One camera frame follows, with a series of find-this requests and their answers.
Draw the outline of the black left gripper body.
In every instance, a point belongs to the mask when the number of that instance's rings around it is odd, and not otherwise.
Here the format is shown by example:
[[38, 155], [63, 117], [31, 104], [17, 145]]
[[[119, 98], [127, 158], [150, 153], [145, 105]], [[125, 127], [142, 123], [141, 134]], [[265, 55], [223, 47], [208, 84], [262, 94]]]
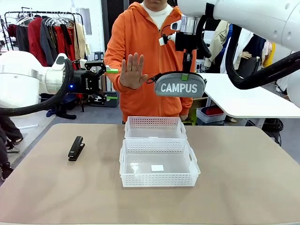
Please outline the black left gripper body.
[[99, 92], [99, 77], [89, 70], [75, 70], [72, 78], [72, 92], [96, 94]]

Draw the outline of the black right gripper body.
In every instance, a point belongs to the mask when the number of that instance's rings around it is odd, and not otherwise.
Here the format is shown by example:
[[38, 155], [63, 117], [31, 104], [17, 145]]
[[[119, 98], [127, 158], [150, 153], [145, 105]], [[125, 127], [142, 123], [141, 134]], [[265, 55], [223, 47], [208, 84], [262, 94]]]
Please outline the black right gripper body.
[[197, 37], [192, 34], [185, 34], [177, 32], [175, 37], [175, 50], [176, 51], [192, 51], [197, 49]]

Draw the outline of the person's right hand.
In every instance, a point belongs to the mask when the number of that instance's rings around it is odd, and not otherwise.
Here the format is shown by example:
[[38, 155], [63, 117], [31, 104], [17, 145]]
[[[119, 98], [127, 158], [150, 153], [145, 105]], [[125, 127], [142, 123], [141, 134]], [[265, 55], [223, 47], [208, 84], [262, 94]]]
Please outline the person's right hand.
[[147, 80], [148, 75], [143, 73], [144, 55], [129, 55], [128, 59], [122, 60], [120, 83], [126, 88], [136, 90], [140, 88]]

